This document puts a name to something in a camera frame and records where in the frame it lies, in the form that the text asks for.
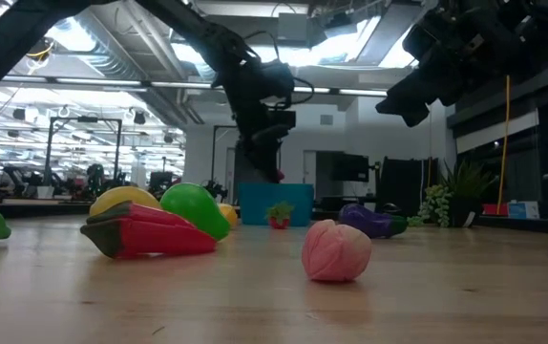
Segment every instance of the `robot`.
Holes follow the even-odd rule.
[[[440,0],[403,46],[418,69],[376,109],[413,127],[438,99],[451,106],[497,77],[521,82],[548,67],[548,1]]]
[[[0,17],[0,80],[57,21],[91,5],[115,0],[17,0]],[[238,125],[238,147],[267,181],[280,180],[281,139],[295,126],[295,79],[280,60],[261,62],[242,37],[200,17],[180,0],[137,0],[183,36],[217,73]],[[409,126],[429,114],[426,104],[446,106],[499,75],[529,75],[548,63],[548,1],[440,0],[412,28],[404,49],[419,68],[388,91],[382,114]],[[274,107],[262,103],[282,98]]]

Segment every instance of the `red object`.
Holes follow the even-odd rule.
[[[178,215],[138,204],[119,204],[88,219],[81,233],[111,258],[147,253],[212,252],[217,241]]]
[[[283,222],[279,224],[275,217],[271,217],[270,226],[274,229],[286,229],[289,226],[289,219],[284,219]]]
[[[483,204],[484,215],[497,215],[496,214],[496,204]],[[507,204],[502,204],[499,211],[499,216],[508,216],[508,207]]]

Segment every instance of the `green plant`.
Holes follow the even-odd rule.
[[[287,202],[274,204],[265,212],[265,218],[267,220],[275,218],[277,222],[286,220],[291,217],[291,212],[294,208],[295,206],[288,204]]]
[[[434,218],[442,227],[450,225],[448,213],[450,210],[450,198],[453,193],[447,186],[434,185],[425,189],[426,198],[420,205],[418,215],[408,219],[409,226],[422,226],[425,221]]]
[[[463,161],[454,171],[448,166],[448,176],[442,176],[442,184],[453,193],[455,197],[479,199],[486,188],[495,181],[490,172],[482,170],[482,165],[476,162]]]

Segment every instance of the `small potted plant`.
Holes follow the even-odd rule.
[[[440,176],[441,183],[425,190],[426,199],[418,216],[409,219],[411,226],[432,220],[442,227],[471,226],[482,214],[481,196],[495,181],[482,165],[463,161],[454,171],[446,164],[448,176]]]
[[[265,218],[274,229],[286,229],[291,220],[291,212],[294,206],[287,202],[274,204],[267,209]]]

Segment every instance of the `yellow toy fruit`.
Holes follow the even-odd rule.
[[[235,228],[238,225],[238,214],[233,206],[229,204],[219,204],[219,210],[230,227]]]
[[[90,216],[101,214],[112,206],[132,201],[134,204],[161,209],[158,200],[147,191],[134,186],[120,186],[103,193],[90,207]]]

